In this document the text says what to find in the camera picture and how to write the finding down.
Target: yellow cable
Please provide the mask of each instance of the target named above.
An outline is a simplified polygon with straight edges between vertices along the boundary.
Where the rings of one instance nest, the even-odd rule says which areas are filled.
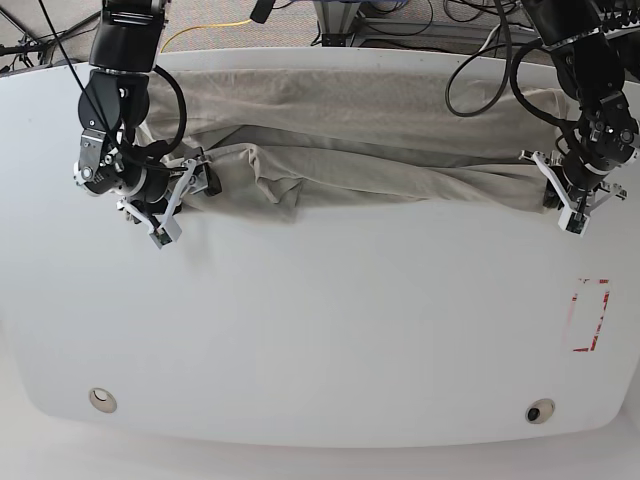
[[[246,25],[248,23],[251,23],[251,20],[244,20],[242,22],[236,22],[236,23],[212,23],[211,25],[196,25],[195,27],[185,28],[184,30],[180,30],[178,33],[173,35],[169,40],[164,42],[164,45],[162,46],[160,53],[164,52],[165,49],[167,48],[167,45],[169,45],[169,43],[171,43],[171,41],[174,38],[176,38],[178,35],[182,35],[183,33],[190,32],[191,30],[199,30],[202,28],[239,27],[240,25]]]

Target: white table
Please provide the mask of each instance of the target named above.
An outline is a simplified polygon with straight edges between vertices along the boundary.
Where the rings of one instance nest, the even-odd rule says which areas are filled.
[[[458,62],[356,49],[159,60],[167,69],[443,73]],[[77,68],[86,79],[88,67]],[[466,74],[501,71],[485,59]],[[548,67],[524,65],[522,77],[555,85]],[[640,91],[626,93],[640,116]],[[185,215],[180,242],[158,252],[113,197],[75,187],[81,127],[66,68],[0,79],[0,95],[0,311],[42,411],[189,438],[330,447],[510,440],[616,416],[640,354],[637,166],[616,174],[629,200],[602,207],[584,239],[559,231],[556,214],[425,202],[312,210],[292,227]],[[583,295],[611,291],[593,352],[573,350],[598,312],[567,320],[579,278],[610,280]],[[117,398],[114,414],[91,406],[93,387]],[[526,409],[541,398],[556,413],[530,425]]]

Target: black cord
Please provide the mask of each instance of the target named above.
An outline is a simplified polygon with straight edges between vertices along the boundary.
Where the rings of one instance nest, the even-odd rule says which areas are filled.
[[[316,45],[318,45],[321,42],[320,37],[322,37],[322,31],[320,30],[320,22],[318,22],[318,35],[316,35],[316,38],[313,39],[310,46],[315,47]]]
[[[418,50],[418,51],[421,51],[421,52],[432,51],[432,52],[440,52],[440,53],[453,53],[452,51],[445,50],[444,48],[427,47],[427,46],[414,47],[414,46],[411,46],[411,45],[404,45],[402,43],[394,42],[392,40],[366,40],[364,43],[368,43],[368,42],[386,43],[386,44],[389,44],[389,45],[393,45],[394,47],[404,48],[404,49],[407,49],[407,50]]]
[[[123,151],[122,146],[118,144],[115,136],[111,133],[111,131],[109,131],[109,128],[107,127],[108,122],[106,121],[106,116],[104,115],[104,112],[102,111],[102,106],[99,105],[99,110],[100,113],[102,113],[102,115],[100,115],[98,113],[98,107],[95,106],[95,104],[93,103],[93,100],[91,99],[91,97],[87,94],[87,90],[84,88],[84,85],[82,85],[82,82],[80,81],[80,78],[78,77],[78,74],[76,73],[75,68],[73,68],[73,64],[71,63],[71,60],[69,59],[69,56],[67,55],[66,50],[64,49],[64,47],[62,46],[62,42],[60,41],[60,38],[58,37],[58,34],[55,33],[56,29],[53,26],[53,23],[51,22],[51,17],[49,17],[49,12],[47,12],[47,8],[44,6],[44,2],[43,0],[38,0],[38,3],[40,4],[40,8],[42,10],[42,13],[44,15],[45,20],[47,21],[47,24],[49,26],[49,29],[51,30],[51,33],[53,34],[53,38],[55,39],[58,47],[60,48],[60,52],[62,53],[62,56],[64,57],[65,61],[67,62],[67,65],[69,66],[69,71],[71,71],[71,74],[73,75],[73,78],[75,79],[76,83],[78,84],[78,87],[80,87],[80,90],[82,91],[82,94],[87,98],[87,101],[89,102],[89,105],[91,106],[91,109],[93,110],[93,113],[96,114],[96,118],[98,119],[98,121],[102,124],[102,128],[105,132],[105,135],[107,136],[107,138],[109,139],[109,141],[111,142],[111,144],[114,147],[119,147],[118,150],[120,151],[120,153],[122,154],[122,158],[139,167],[142,168],[147,168],[149,170],[157,170],[157,171],[161,171],[161,172],[185,172],[187,169],[183,168],[183,167],[178,167],[178,168],[166,168],[163,166],[156,166],[156,165],[148,165],[146,162],[141,162],[139,160],[136,160],[135,158],[131,157],[130,155],[128,155],[125,151]]]
[[[543,122],[553,125],[554,127],[564,129],[566,128],[565,120],[556,118],[550,113],[544,112],[540,110],[538,107],[536,107],[535,105],[531,104],[529,100],[527,100],[525,96],[522,94],[522,91],[520,90],[520,86],[518,85],[518,70],[520,69],[520,64],[522,63],[522,60],[524,59],[525,55],[529,52],[532,52],[533,50],[540,50],[540,51],[546,52],[546,50],[542,49],[542,45],[543,45],[542,39],[538,38],[536,40],[533,40],[532,42],[529,42],[523,45],[522,48],[520,48],[516,52],[516,54],[513,56],[511,73],[509,76],[509,79],[511,81],[511,90],[513,91],[514,97],[516,97],[516,100],[518,100],[518,103],[520,103],[520,105],[522,105],[530,114],[534,115],[535,117],[538,117]]]
[[[285,8],[290,7],[294,3],[296,2],[285,3],[284,5],[280,5],[279,7],[273,7],[271,10],[284,10]]]
[[[447,17],[449,17],[451,20],[453,20],[454,22],[457,23],[468,23],[468,22],[473,22],[474,20],[477,20],[478,18],[480,18],[484,12],[482,10],[477,10],[475,15],[469,18],[456,18],[452,13],[451,10],[449,10],[449,2],[451,0],[442,0],[442,8],[444,10],[444,13]]]
[[[470,118],[486,112],[491,107],[493,107],[496,103],[498,103],[498,101],[502,97],[502,94],[507,88],[507,84],[509,83],[509,73],[511,72],[511,58],[513,54],[513,43],[511,41],[511,31],[509,30],[509,21],[507,19],[507,15],[504,11],[504,8],[502,7],[502,3],[500,3],[500,0],[494,0],[494,3],[496,5],[496,9],[498,10],[498,15],[500,16],[500,24],[502,25],[501,28],[504,31],[504,45],[507,47],[507,54],[506,54],[506,60],[504,63],[504,74],[502,75],[502,82],[500,83],[500,87],[498,88],[498,91],[496,92],[495,96],[484,107],[473,112],[459,112],[458,110],[453,108],[453,105],[451,105],[451,85],[453,84],[453,81],[456,79],[458,74],[467,65],[469,65],[469,63],[471,63],[473,60],[475,60],[477,57],[479,57],[486,51],[490,51],[490,50],[487,50],[485,48],[484,50],[480,50],[479,52],[471,55],[468,59],[462,62],[462,64],[460,64],[460,66],[456,69],[455,72],[453,72],[453,75],[451,75],[451,77],[447,81],[447,87],[444,93],[444,101],[447,104],[447,108],[451,113],[453,113],[457,117]]]
[[[389,33],[389,32],[385,32],[383,30],[378,30],[377,28],[372,27],[371,25],[369,25],[366,22],[362,22],[361,26],[362,27],[366,27],[366,28],[370,28],[374,32],[382,33],[384,35],[389,35],[391,37],[415,37],[416,35],[420,35],[424,31],[426,31],[427,28],[429,28],[431,26],[431,24],[433,23],[433,4],[431,3],[431,0],[427,0],[427,2],[429,3],[429,8],[431,9],[431,16],[429,17],[429,22],[422,29],[418,30],[417,32],[413,32],[413,33]]]
[[[180,143],[184,138],[184,132],[187,130],[187,102],[185,101],[184,93],[182,92],[182,89],[180,88],[180,85],[178,85],[178,82],[176,81],[175,78],[169,75],[169,73],[159,65],[156,65],[153,71],[156,72],[158,75],[160,75],[162,78],[164,78],[165,81],[169,85],[171,85],[171,88],[173,88],[173,91],[176,93],[176,97],[178,99],[178,111],[180,114],[180,123],[178,124],[178,132],[176,133],[176,136],[167,147],[168,151],[166,152],[166,154],[169,154],[180,146]]]
[[[564,136],[564,141],[569,146],[569,149],[574,150],[578,153],[578,155],[582,159],[591,158],[591,154],[587,151],[587,149],[576,139],[574,134],[574,130],[584,121],[584,113],[580,116],[577,121],[569,121],[561,118],[554,117],[550,113],[544,112],[540,110],[535,105],[531,104],[526,97],[522,94],[520,90],[520,86],[518,85],[518,70],[520,68],[520,64],[524,59],[527,53],[532,52],[533,50],[538,50],[541,52],[545,52],[549,54],[546,50],[542,48],[542,39],[538,38],[532,42],[525,44],[520,50],[516,52],[513,57],[513,64],[511,69],[511,90],[513,91],[513,96],[516,98],[518,103],[522,105],[529,113],[533,116],[539,118],[543,122],[546,122],[554,127],[558,127]]]
[[[482,13],[486,13],[488,15],[493,15],[493,16],[500,16],[497,12],[492,11],[492,8],[496,8],[495,5],[486,5],[486,6],[482,6],[482,5],[477,5],[475,3],[471,3],[468,0],[448,0],[450,2],[453,3],[458,3],[460,5],[466,5],[467,7],[473,8],[475,10],[479,10]],[[510,6],[511,9],[505,11],[505,15],[512,15],[514,13],[516,13],[520,7],[517,5],[517,3],[512,2],[512,1],[508,1],[508,2],[503,2],[501,3],[501,5],[503,7],[505,6]],[[524,23],[521,22],[510,22],[511,25],[517,25],[518,27],[522,27],[522,28],[533,28],[531,25],[525,25]]]
[[[403,2],[396,2],[396,4],[390,9],[390,10],[386,10],[384,8],[380,8],[380,7],[376,7],[373,2],[371,2],[369,4],[369,8],[371,8],[371,10],[373,10],[376,13],[379,13],[380,15],[389,15],[390,13],[395,13],[395,12],[399,12],[400,10],[402,10],[404,7],[406,7],[409,4],[410,0],[405,0]]]
[[[98,24],[96,24],[95,26],[93,26],[92,28],[89,28],[87,30],[83,30],[82,32],[76,32],[73,35],[69,35],[68,37],[65,37],[64,39],[62,39],[61,41],[66,42],[67,40],[71,40],[72,38],[76,38],[79,37],[80,35],[85,35],[87,33],[91,33],[94,32],[98,29]],[[49,57],[49,61],[53,61],[53,56],[56,53],[56,48],[58,48],[58,44],[55,42],[55,40],[51,41],[52,44],[52,49],[51,49],[51,53],[48,54]]]
[[[556,150],[558,150],[562,155],[566,157],[569,154],[560,147],[560,142],[562,140],[564,140],[564,133],[560,135],[558,138],[556,138]]]

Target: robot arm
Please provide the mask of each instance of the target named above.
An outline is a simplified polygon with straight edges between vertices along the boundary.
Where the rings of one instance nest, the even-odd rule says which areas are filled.
[[[637,66],[623,64],[624,57],[607,40],[603,20],[590,1],[522,3],[541,38],[514,56],[511,87],[530,113],[561,129],[569,147],[565,154],[556,153],[550,158],[540,152],[525,152],[523,157],[535,161],[549,178],[546,205],[562,204],[560,226],[584,235],[591,211],[612,196],[626,198],[619,185],[609,185],[605,178],[615,169],[633,163],[640,153],[638,122],[631,116],[622,93],[625,68],[635,72]],[[562,89],[580,104],[577,122],[541,112],[520,92],[517,77],[523,57],[543,48],[553,60]],[[600,200],[596,199],[598,192],[605,194]]]
[[[186,105],[180,86],[155,66],[169,3],[170,0],[103,0],[90,58],[97,69],[92,72],[78,107],[85,130],[74,169],[77,184],[89,193],[120,195],[119,208],[136,223],[147,225],[160,248],[180,235],[173,215],[184,195],[221,192],[220,181],[207,168],[201,150],[190,152],[177,168],[168,168],[161,162],[181,144],[186,128]],[[252,18],[264,22],[273,3],[259,0]],[[564,206],[560,226],[582,235],[591,211],[613,196],[626,198],[621,187],[604,180],[639,155],[638,123],[629,113],[622,87],[625,68],[634,74],[640,68],[628,49],[629,42],[616,39],[615,45],[627,47],[622,55],[605,37],[605,31],[616,29],[618,20],[613,16],[606,21],[601,19],[590,0],[522,0],[522,4],[541,38],[514,56],[511,87],[529,112],[562,130],[569,146],[563,155],[547,157],[540,152],[524,152],[523,158],[536,162],[549,179],[545,205]],[[580,103],[582,115],[578,121],[568,122],[542,112],[520,92],[518,66],[534,49],[551,55],[563,90]],[[169,82],[176,92],[180,126],[172,141],[140,146],[136,145],[136,128],[149,110],[146,74],[151,71]],[[597,200],[600,192],[605,195]]]
[[[90,63],[98,67],[78,104],[84,128],[76,184],[92,195],[116,193],[118,208],[149,227],[159,248],[178,240],[173,215],[184,195],[221,192],[202,150],[191,151],[177,168],[161,159],[182,142],[187,110],[178,83],[155,66],[169,0],[104,0]],[[147,73],[155,71],[176,93],[180,124],[170,142],[136,144],[136,128],[149,112]]]

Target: beige cloth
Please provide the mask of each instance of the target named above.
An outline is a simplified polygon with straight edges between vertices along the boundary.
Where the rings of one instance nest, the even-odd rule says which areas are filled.
[[[546,179],[521,150],[550,151],[555,129],[511,94],[489,112],[463,119],[444,103],[436,75],[316,70],[177,72],[187,99],[185,143],[202,146],[222,181],[198,209],[292,220],[304,207],[428,199],[493,202],[542,212]],[[453,103],[474,110],[497,86],[457,82]],[[152,138],[177,129],[175,95],[152,78]],[[528,90],[558,117],[559,90]]]

